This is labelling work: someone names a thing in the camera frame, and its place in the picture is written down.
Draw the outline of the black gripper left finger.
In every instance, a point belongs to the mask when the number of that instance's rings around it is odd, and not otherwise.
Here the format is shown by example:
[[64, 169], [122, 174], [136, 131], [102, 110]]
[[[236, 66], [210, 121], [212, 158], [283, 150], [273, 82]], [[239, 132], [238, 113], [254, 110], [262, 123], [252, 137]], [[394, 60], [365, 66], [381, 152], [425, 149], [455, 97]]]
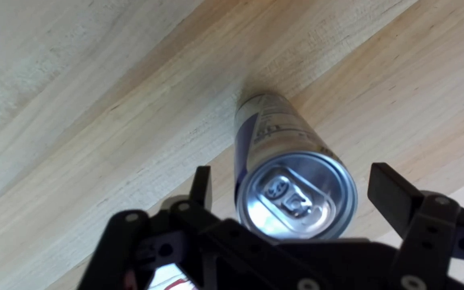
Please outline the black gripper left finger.
[[202, 208], [210, 207], [210, 168], [197, 166], [193, 176], [189, 200]]

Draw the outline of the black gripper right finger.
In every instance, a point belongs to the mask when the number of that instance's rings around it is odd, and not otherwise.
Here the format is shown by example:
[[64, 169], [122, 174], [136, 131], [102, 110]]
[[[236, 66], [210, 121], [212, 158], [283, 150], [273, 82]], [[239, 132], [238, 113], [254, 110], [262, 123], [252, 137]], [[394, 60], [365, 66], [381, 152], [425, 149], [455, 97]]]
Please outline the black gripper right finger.
[[405, 240], [421, 207], [423, 194], [386, 163], [373, 163], [368, 174], [367, 198], [391, 229]]

